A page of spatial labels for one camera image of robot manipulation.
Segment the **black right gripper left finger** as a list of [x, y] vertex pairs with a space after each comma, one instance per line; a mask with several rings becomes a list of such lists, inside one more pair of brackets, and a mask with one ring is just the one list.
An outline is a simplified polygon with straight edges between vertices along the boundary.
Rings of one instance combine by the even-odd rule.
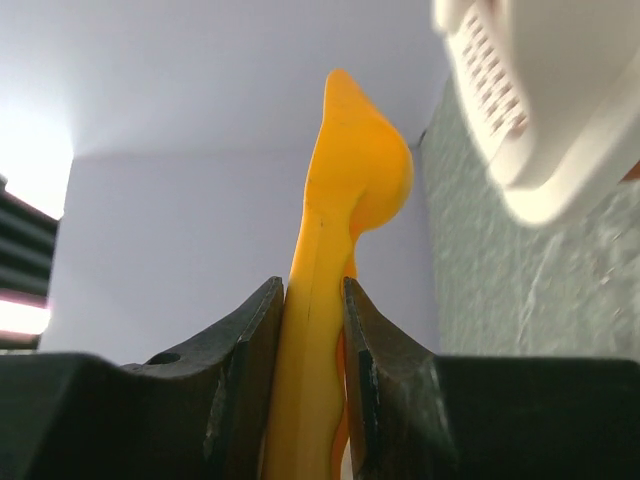
[[5, 479], [254, 479], [283, 311], [280, 278], [143, 364], [1, 359]]

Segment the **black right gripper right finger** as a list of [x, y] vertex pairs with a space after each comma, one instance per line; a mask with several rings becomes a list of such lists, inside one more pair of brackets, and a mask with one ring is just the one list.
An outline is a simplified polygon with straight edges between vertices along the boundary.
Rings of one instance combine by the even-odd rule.
[[344, 282], [358, 479], [635, 479], [639, 366], [437, 355]]

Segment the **yellow litter scoop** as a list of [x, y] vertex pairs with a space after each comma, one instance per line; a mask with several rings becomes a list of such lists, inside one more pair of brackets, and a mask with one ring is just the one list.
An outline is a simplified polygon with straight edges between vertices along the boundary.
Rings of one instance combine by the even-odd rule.
[[413, 161], [402, 135], [343, 69], [325, 83], [285, 295], [264, 479], [338, 479], [349, 438], [344, 280], [359, 237], [404, 206]]

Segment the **white orange litter box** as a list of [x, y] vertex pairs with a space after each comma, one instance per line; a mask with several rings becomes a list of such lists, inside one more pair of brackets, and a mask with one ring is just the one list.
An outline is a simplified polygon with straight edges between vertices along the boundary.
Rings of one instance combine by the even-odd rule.
[[639, 176], [639, 4], [436, 1], [468, 132], [521, 224], [575, 220]]

